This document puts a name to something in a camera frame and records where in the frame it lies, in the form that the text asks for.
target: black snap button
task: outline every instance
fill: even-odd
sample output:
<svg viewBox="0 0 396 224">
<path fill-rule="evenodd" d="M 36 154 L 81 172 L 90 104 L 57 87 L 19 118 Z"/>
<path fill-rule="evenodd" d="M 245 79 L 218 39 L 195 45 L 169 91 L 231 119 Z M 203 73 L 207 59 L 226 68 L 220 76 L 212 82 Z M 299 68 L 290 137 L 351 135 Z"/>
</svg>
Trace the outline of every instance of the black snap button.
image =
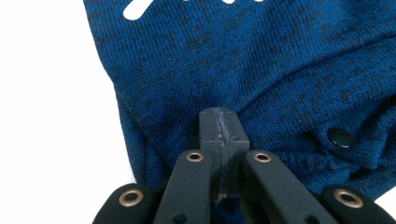
<svg viewBox="0 0 396 224">
<path fill-rule="evenodd" d="M 342 128 L 330 128 L 327 131 L 327 137 L 338 147 L 352 147 L 354 139 L 353 135 Z"/>
</svg>

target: white background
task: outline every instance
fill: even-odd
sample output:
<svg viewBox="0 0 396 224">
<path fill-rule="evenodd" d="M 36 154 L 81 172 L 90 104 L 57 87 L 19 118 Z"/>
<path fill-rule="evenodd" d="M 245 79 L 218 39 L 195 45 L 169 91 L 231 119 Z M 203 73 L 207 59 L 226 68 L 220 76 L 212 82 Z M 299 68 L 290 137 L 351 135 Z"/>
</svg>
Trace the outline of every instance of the white background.
<svg viewBox="0 0 396 224">
<path fill-rule="evenodd" d="M 0 62 L 0 223 L 91 223 L 133 176 L 82 1 L 2 1 Z"/>
</svg>

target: heathered fabric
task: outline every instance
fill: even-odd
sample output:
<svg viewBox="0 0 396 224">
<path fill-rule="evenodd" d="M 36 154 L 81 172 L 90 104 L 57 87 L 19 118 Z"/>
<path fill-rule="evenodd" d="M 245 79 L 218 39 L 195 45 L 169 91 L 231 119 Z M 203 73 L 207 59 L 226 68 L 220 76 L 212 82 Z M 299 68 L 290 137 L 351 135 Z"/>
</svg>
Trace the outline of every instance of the heathered fabric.
<svg viewBox="0 0 396 224">
<path fill-rule="evenodd" d="M 396 185 L 396 2 L 84 0 L 114 83 L 138 183 L 166 180 L 208 107 L 235 111 L 254 148 L 314 193 L 347 184 L 372 199 Z M 327 131 L 343 128 L 351 148 Z M 217 222 L 243 223 L 237 200 Z"/>
</svg>

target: brass ring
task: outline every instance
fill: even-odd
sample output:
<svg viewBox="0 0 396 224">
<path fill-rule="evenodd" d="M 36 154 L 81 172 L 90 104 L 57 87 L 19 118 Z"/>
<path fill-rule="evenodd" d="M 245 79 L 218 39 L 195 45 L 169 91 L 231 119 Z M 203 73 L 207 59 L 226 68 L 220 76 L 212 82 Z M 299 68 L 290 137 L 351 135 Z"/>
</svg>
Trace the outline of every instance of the brass ring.
<svg viewBox="0 0 396 224">
<path fill-rule="evenodd" d="M 344 199 L 342 196 L 346 195 L 353 199 L 353 201 L 348 201 Z M 351 207 L 351 208 L 361 208 L 363 207 L 363 201 L 356 194 L 346 190 L 346 189 L 337 189 L 334 191 L 334 198 L 341 204 Z"/>
<path fill-rule="evenodd" d="M 188 161 L 201 161 L 204 159 L 204 155 L 198 152 L 192 152 L 189 155 L 187 155 L 187 160 Z"/>
<path fill-rule="evenodd" d="M 254 159 L 259 162 L 269 162 L 271 160 L 271 156 L 266 153 L 259 152 L 254 155 Z"/>
<path fill-rule="evenodd" d="M 136 198 L 133 200 L 127 200 L 126 196 L 128 194 L 136 194 Z M 128 189 L 123 192 L 119 198 L 119 203 L 124 207 L 132 207 L 139 204 L 143 200 L 143 193 L 138 189 Z"/>
</svg>

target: knit garment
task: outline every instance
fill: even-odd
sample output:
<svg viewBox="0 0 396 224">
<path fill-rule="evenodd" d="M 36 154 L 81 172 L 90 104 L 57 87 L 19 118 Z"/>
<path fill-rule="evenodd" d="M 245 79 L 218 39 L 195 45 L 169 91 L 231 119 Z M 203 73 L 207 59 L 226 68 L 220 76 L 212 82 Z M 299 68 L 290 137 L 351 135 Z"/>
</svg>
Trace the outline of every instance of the knit garment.
<svg viewBox="0 0 396 224">
<path fill-rule="evenodd" d="M 394 0 L 156 0 L 137 20 L 129 0 L 84 4 L 138 183 L 169 178 L 198 113 L 221 106 L 314 193 L 346 184 L 375 199 L 396 185 Z M 238 201 L 212 220 L 243 223 Z"/>
</svg>

